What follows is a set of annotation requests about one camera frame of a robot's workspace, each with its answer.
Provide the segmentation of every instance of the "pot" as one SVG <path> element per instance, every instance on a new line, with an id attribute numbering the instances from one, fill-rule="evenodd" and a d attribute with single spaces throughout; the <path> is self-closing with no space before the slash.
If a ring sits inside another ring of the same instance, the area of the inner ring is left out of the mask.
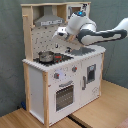
<path id="1" fill-rule="evenodd" d="M 54 53 L 51 51 L 39 52 L 39 60 L 41 62 L 51 62 L 54 60 Z"/>

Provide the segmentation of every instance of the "stovetop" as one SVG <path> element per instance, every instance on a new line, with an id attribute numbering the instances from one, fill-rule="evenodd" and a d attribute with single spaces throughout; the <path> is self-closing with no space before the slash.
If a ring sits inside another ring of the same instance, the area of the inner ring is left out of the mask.
<path id="1" fill-rule="evenodd" d="M 34 62 L 37 62 L 37 63 L 40 63 L 46 67 L 49 67 L 49 66 L 52 66 L 52 65 L 55 65 L 55 64 L 59 64 L 59 63 L 62 63 L 64 61 L 68 61 L 68 60 L 71 60 L 73 59 L 73 57 L 70 57 L 70 56 L 67 56 L 67 55 L 64 55 L 64 54 L 60 54 L 62 55 L 62 60 L 61 62 L 58 62 L 58 61 L 51 61 L 51 62 L 41 62 L 39 58 L 36 58 L 36 59 L 33 59 Z"/>
<path id="2" fill-rule="evenodd" d="M 95 50 L 91 48 L 86 48 L 86 47 L 81 47 L 79 50 L 72 50 L 71 52 L 66 51 L 66 53 L 74 56 L 83 56 L 91 52 L 95 52 Z"/>

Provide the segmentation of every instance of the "sink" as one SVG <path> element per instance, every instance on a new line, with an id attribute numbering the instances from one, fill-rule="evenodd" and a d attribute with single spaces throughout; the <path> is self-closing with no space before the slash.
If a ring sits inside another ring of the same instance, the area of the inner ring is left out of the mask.
<path id="1" fill-rule="evenodd" d="M 95 50 L 91 48 L 81 47 L 79 50 L 72 50 L 71 52 L 66 52 L 66 53 L 74 56 L 82 56 L 94 51 Z"/>

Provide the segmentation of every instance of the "oven window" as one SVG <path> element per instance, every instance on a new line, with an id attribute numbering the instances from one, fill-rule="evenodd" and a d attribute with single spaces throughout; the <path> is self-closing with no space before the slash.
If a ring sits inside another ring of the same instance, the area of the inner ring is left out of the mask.
<path id="1" fill-rule="evenodd" d="M 73 85 L 56 92 L 56 111 L 73 103 Z"/>

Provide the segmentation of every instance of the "wooden panel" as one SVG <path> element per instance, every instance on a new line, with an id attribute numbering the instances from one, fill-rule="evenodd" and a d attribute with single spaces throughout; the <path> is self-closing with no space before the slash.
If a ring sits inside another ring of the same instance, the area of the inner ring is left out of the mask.
<path id="1" fill-rule="evenodd" d="M 25 43 L 26 59 L 33 61 L 31 29 L 30 29 L 30 25 L 29 25 L 28 15 L 23 15 L 23 30 L 24 30 L 24 43 Z"/>
<path id="2" fill-rule="evenodd" d="M 30 111 L 30 84 L 29 84 L 29 74 L 28 74 L 28 65 L 23 63 L 24 65 L 24 80 L 25 80 L 25 93 L 26 93 L 26 110 Z"/>
<path id="3" fill-rule="evenodd" d="M 0 128 L 45 128 L 36 118 L 23 109 L 19 109 L 0 118 Z M 57 122 L 50 128 L 81 128 L 68 118 Z"/>
<path id="4" fill-rule="evenodd" d="M 42 71 L 30 66 L 29 69 L 29 88 L 30 88 L 30 113 L 39 121 L 44 123 L 43 105 L 43 78 Z"/>
<path id="5" fill-rule="evenodd" d="M 88 11 L 87 11 L 88 17 L 90 16 L 90 8 L 91 8 L 90 5 L 91 5 L 91 4 L 89 4 L 89 6 L 88 6 Z"/>
<path id="6" fill-rule="evenodd" d="M 63 18 L 66 21 L 66 6 L 67 5 L 59 5 L 57 6 L 57 16 Z"/>
<path id="7" fill-rule="evenodd" d="M 128 128 L 128 118 L 123 121 L 119 126 L 117 126 L 116 128 Z"/>
<path id="8" fill-rule="evenodd" d="M 102 96 L 71 116 L 91 128 L 115 128 L 128 117 L 128 89 L 102 81 Z"/>
<path id="9" fill-rule="evenodd" d="M 44 5 L 65 5 L 65 4 L 83 4 L 91 2 L 65 2 L 65 3 L 41 3 L 41 4 L 21 4 L 22 7 L 25 6 L 44 6 Z"/>
<path id="10" fill-rule="evenodd" d="M 48 72 L 43 72 L 44 126 L 49 128 Z"/>
<path id="11" fill-rule="evenodd" d="M 102 64 L 101 64 L 101 75 L 100 75 L 100 90 L 99 90 L 99 95 L 101 96 L 101 82 L 102 82 L 102 75 L 103 75 L 103 65 L 104 65 L 104 53 L 102 55 Z"/>

